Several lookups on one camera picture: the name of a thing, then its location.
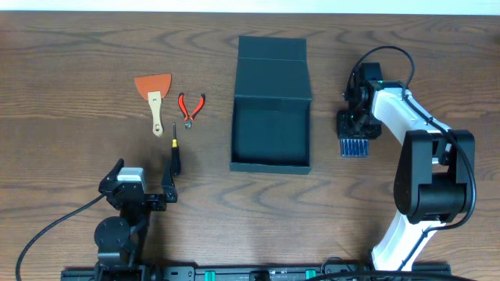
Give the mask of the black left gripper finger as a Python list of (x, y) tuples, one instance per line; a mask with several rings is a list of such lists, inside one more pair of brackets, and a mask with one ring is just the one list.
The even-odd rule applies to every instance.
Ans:
[(123, 167), (124, 167), (124, 160), (120, 158), (114, 165), (114, 167), (110, 170), (110, 172), (105, 176), (104, 182), (108, 183), (117, 181), (118, 174), (120, 173), (120, 170)]
[(176, 187), (173, 181), (171, 162), (166, 162), (166, 167), (162, 176), (161, 188), (164, 194), (175, 194)]

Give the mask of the blue drill bit case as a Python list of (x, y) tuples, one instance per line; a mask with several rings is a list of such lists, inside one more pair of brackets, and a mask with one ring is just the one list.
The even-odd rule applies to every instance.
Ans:
[(342, 158), (366, 158), (369, 155), (367, 139), (340, 139)]

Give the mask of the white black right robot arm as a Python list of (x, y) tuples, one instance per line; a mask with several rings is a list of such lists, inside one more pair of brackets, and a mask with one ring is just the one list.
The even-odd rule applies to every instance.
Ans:
[[(336, 117), (340, 153), (369, 154), (369, 142), (387, 127), (401, 146), (394, 181), (396, 213), (369, 252), (371, 270), (408, 272), (438, 232), (460, 227), (477, 196), (475, 140), (437, 121), (414, 99), (407, 82), (385, 80), (376, 62), (358, 61)], [(249, 57), (237, 63), (230, 170), (269, 173), (280, 182), (310, 172), (309, 70), (300, 60)]]

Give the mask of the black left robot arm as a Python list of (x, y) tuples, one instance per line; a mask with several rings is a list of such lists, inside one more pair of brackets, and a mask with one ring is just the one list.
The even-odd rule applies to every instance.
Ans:
[(152, 212), (164, 212), (177, 202), (171, 163), (167, 162), (161, 180), (162, 193), (147, 194), (145, 171), (131, 168), (119, 159), (101, 180), (98, 192), (120, 212), (102, 220), (95, 230), (98, 265), (108, 272), (141, 271), (141, 254)]

